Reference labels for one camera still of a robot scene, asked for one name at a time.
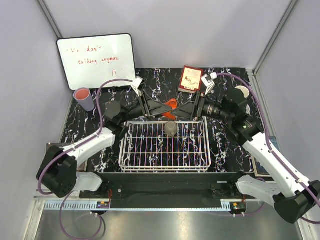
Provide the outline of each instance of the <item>white wire basket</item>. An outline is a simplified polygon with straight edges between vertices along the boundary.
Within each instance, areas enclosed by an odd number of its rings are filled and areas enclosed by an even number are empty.
[[[123,172],[206,172],[211,165],[207,119],[176,121],[174,137],[164,133],[166,121],[128,121],[121,141]]]

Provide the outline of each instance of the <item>whiteboard frame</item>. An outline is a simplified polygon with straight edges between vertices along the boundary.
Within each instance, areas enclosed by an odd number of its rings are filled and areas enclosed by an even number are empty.
[[[129,36],[130,36],[130,38],[131,38],[132,56],[133,56],[133,64],[134,64],[134,69],[136,69],[134,45],[133,45],[132,36],[131,36],[130,33],[116,33],[116,34],[106,34],[106,35],[66,37],[66,38],[59,38],[59,39],[55,42],[56,47],[58,48],[58,53],[59,53],[60,61],[61,61],[61,64],[62,64],[63,72],[64,72],[64,75],[65,75],[65,79],[66,79],[66,82],[67,82],[67,84],[68,84],[68,87],[69,87],[69,89],[70,89],[71,91],[75,91],[75,90],[70,88],[69,81],[68,81],[68,77],[67,77],[67,73],[66,73],[66,70],[65,70],[65,66],[64,66],[64,63],[63,63],[63,61],[62,61],[62,56],[61,56],[61,53],[60,53],[60,50],[59,50],[58,41],[60,41],[60,40],[66,40],[66,39],[84,39],[84,38],[106,37],[106,36],[116,36],[116,35],[129,35]],[[112,89],[112,88],[114,88],[114,87],[116,87],[116,88],[123,88],[123,87],[127,87],[127,86],[130,86],[130,85],[131,85],[131,83],[130,83],[130,82],[127,82],[127,84],[122,85],[122,86],[105,86],[105,87],[103,87],[103,88],[104,88],[104,89]]]

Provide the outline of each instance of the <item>red handwriting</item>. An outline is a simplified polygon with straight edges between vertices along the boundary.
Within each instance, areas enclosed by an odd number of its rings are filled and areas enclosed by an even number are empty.
[[[118,71],[118,72],[122,72],[122,70],[123,70],[123,68],[118,69],[118,70],[113,69],[113,70],[112,70],[112,76],[117,75],[117,71]]]
[[[102,62],[108,62],[108,64],[110,63],[110,62],[112,62],[112,61],[117,61],[117,60],[119,60],[119,58],[118,57],[108,57],[108,58],[104,58],[104,59],[102,59],[101,61]],[[91,58],[84,58],[83,60],[79,60],[78,61],[78,64],[79,65],[82,65],[82,64],[98,64],[98,62],[97,62],[97,60],[96,59],[91,59]],[[113,74],[117,74],[116,73],[116,70],[112,70],[112,75]]]
[[[74,52],[77,52],[77,53],[78,53],[78,52],[79,52],[79,50],[77,50],[76,48],[70,48],[70,50],[71,50],[72,53],[74,53]]]
[[[87,52],[97,52],[100,48],[102,48],[101,46],[96,46],[96,47],[90,47],[88,45],[88,48],[86,49]]]
[[[108,58],[103,58],[102,62],[108,62],[108,64],[110,63],[110,61],[117,61],[119,60],[118,57],[108,57]]]
[[[97,65],[98,63],[97,63],[97,60],[92,60],[90,58],[87,58],[87,59],[84,59],[83,61],[79,60],[78,64],[79,65],[82,65],[82,64],[96,64]]]

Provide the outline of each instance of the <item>metal floor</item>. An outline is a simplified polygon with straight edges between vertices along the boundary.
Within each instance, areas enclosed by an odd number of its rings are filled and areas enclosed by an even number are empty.
[[[248,202],[248,212],[259,206]],[[84,211],[64,211],[63,225],[76,238],[88,238],[99,227],[99,220],[88,215],[73,221]],[[127,212],[109,211],[103,215],[100,240],[302,240],[298,224],[282,220],[267,205],[261,212],[246,217],[216,216],[208,212]],[[68,240],[59,226],[59,211],[44,210],[36,240]]]

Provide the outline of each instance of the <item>gray object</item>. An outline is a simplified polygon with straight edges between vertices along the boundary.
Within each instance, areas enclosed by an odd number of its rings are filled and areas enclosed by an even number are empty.
[[[90,112],[95,108],[94,100],[92,99],[88,88],[79,88],[73,93],[73,97],[87,112]]]
[[[164,125],[164,133],[169,137],[174,137],[178,132],[178,125],[174,121],[168,121]]]

